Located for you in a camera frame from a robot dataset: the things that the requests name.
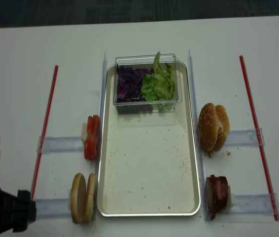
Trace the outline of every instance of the hamburger bun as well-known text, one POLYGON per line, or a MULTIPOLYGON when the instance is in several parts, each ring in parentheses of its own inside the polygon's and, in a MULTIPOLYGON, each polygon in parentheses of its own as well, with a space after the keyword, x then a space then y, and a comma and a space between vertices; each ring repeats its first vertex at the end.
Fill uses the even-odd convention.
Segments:
POLYGON ((230 131, 226 109, 212 103, 204 105, 199 116, 200 143, 207 152, 218 152, 230 131))
POLYGON ((94 212, 95 183, 96 183, 96 175, 90 174, 88 178, 87 193, 86 193, 85 208, 84 208, 83 223, 85 224, 88 224, 91 221, 92 214, 94 212))
POLYGON ((86 197, 86 180, 82 173, 75 175, 70 194, 71 218, 75 224, 80 224, 84 219, 84 206, 86 197))

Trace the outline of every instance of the shredded purple cabbage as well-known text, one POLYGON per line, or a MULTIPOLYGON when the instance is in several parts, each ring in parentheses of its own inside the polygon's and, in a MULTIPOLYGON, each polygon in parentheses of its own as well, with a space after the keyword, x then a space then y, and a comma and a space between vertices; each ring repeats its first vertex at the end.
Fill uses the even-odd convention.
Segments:
POLYGON ((119 81, 117 86, 116 102, 145 101, 140 94, 144 74, 152 74, 148 69, 135 69, 132 67, 117 66, 119 81))

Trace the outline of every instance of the clear plastic container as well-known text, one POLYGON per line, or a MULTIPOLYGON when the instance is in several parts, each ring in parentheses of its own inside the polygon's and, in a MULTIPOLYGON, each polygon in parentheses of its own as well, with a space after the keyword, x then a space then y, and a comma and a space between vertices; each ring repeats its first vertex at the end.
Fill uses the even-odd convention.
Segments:
POLYGON ((163 70, 166 70, 166 64, 170 65, 174 76, 174 96, 172 100, 158 101, 135 101, 135 102, 118 102, 118 67, 132 67, 132 69, 152 70, 155 55, 118 57, 115 59, 115 76, 114 76, 114 96, 113 104, 118 114, 138 114, 151 112, 171 112, 175 109, 176 102, 181 100, 180 73, 178 59, 174 54, 161 54, 159 64, 163 70))

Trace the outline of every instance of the shredded green lettuce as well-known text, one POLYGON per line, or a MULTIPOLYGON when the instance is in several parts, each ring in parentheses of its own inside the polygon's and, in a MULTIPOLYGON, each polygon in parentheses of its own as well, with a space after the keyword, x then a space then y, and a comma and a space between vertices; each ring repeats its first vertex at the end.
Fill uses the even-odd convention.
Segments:
MULTIPOLYGON (((158 52, 154 59, 153 74, 144 74, 143 83, 141 87, 141 94, 146 101, 156 100, 172 100, 174 99, 174 76, 172 68, 166 63, 167 69, 164 71, 159 65, 160 52, 158 52)), ((171 110, 173 104, 158 104, 159 109, 163 109, 166 106, 168 110, 171 110)))

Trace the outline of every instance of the floor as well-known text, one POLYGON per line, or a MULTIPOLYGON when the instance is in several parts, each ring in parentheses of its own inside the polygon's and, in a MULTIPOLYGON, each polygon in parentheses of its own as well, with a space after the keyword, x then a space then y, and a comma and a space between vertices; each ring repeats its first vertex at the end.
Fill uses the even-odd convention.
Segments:
POLYGON ((279 15, 279 0, 0 0, 0 27, 279 15))

